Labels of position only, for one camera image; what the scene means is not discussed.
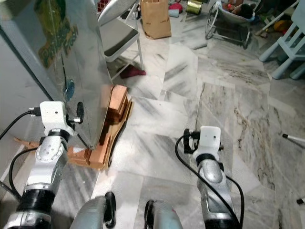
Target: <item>gold object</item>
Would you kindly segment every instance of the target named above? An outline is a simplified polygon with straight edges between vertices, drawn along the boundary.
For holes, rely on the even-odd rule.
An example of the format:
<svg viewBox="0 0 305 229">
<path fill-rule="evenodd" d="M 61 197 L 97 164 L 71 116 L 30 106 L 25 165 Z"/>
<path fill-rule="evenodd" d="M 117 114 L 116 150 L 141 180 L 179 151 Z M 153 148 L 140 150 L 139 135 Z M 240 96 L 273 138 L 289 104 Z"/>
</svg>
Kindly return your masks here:
<svg viewBox="0 0 305 229">
<path fill-rule="evenodd" d="M 187 2 L 186 12 L 193 13 L 193 14 L 199 14 L 201 13 L 201 5 L 202 3 L 195 0 L 189 0 Z"/>
</svg>

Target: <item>red cloth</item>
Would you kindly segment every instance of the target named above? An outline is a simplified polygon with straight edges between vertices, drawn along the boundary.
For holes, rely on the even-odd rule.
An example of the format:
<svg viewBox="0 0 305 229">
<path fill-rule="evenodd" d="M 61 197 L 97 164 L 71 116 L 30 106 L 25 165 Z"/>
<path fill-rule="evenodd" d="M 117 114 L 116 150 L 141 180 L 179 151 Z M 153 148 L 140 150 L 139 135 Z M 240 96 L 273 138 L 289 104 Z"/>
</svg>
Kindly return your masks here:
<svg viewBox="0 0 305 229">
<path fill-rule="evenodd" d="M 168 7 L 169 10 L 179 10 L 179 13 L 182 13 L 182 5 L 180 3 L 174 3 Z"/>
<path fill-rule="evenodd" d="M 134 67 L 133 65 L 130 64 L 120 74 L 122 79 L 133 77 L 133 76 L 136 76 L 136 75 L 146 75 L 146 71 L 142 71 L 140 69 L 137 69 L 136 67 Z"/>
</svg>

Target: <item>white chair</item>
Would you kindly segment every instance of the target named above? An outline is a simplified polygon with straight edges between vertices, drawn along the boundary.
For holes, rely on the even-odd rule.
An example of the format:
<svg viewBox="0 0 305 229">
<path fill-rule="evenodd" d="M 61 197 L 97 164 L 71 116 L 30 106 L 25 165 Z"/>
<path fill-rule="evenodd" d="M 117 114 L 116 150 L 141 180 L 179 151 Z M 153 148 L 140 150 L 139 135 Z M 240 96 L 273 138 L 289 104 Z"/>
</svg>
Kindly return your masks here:
<svg viewBox="0 0 305 229">
<path fill-rule="evenodd" d="M 111 77 L 111 80 L 114 80 L 118 75 L 120 75 L 121 72 L 127 68 L 127 66 L 130 65 L 138 56 L 140 56 L 141 69 L 143 70 L 140 34 L 138 31 L 136 17 L 134 17 L 135 28 L 117 19 L 117 17 L 121 16 L 128 9 L 130 9 L 130 7 L 132 7 L 125 20 L 126 22 L 132 16 L 132 13 L 138 4 L 139 0 L 111 0 L 98 17 L 106 62 L 113 62 L 135 41 L 138 42 L 138 54 L 115 76 Z"/>
<path fill-rule="evenodd" d="M 305 50 L 303 48 L 305 44 L 304 16 L 305 0 L 301 0 L 291 17 L 293 24 L 290 26 L 286 34 L 283 37 L 280 37 L 276 43 L 274 43 L 259 57 L 260 61 L 267 61 L 269 56 L 271 56 L 271 54 L 276 50 L 278 46 L 281 46 L 281 48 L 287 54 L 288 59 L 271 74 L 274 79 L 280 79 L 284 71 L 293 61 L 305 61 Z M 291 34 L 295 31 L 295 29 L 298 29 L 297 32 L 293 35 L 292 38 L 290 38 Z M 300 67 L 294 70 L 290 74 L 290 77 L 296 80 L 304 73 L 305 63 L 301 64 Z"/>
</svg>

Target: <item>brown paper bag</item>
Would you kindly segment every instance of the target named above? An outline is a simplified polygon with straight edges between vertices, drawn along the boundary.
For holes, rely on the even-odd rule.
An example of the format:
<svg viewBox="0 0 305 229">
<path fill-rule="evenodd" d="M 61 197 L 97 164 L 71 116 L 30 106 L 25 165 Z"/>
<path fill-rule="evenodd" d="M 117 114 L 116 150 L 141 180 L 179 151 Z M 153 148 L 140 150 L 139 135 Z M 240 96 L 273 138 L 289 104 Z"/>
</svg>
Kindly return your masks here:
<svg viewBox="0 0 305 229">
<path fill-rule="evenodd" d="M 167 0 L 141 0 L 141 14 L 148 38 L 158 39 L 172 35 Z"/>
</svg>

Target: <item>metal rod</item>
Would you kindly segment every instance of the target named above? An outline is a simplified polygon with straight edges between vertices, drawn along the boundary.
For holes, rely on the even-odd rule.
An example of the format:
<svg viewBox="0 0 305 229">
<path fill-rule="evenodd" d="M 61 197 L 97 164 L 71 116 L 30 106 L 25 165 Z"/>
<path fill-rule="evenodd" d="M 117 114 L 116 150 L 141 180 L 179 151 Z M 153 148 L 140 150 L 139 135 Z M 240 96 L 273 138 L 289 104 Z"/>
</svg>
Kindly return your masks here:
<svg viewBox="0 0 305 229">
<path fill-rule="evenodd" d="M 240 40 L 237 40 L 237 39 L 234 39 L 234 38 L 230 38 L 230 37 L 226 37 L 226 36 L 220 35 L 218 33 L 213 33 L 213 35 L 216 35 L 216 36 L 219 36 L 219 37 L 222 37 L 222 38 L 226 38 L 226 39 L 229 39 L 229 40 L 232 40 L 232 41 L 235 41 L 235 42 L 243 43 L 243 41 L 240 41 Z"/>
<path fill-rule="evenodd" d="M 283 134 L 283 138 L 287 138 L 287 139 L 291 139 L 291 140 L 295 140 L 295 141 L 299 141 L 299 142 L 304 142 L 305 143 L 305 139 L 300 138 L 300 137 L 294 137 L 294 136 L 287 135 L 287 134 Z"/>
</svg>

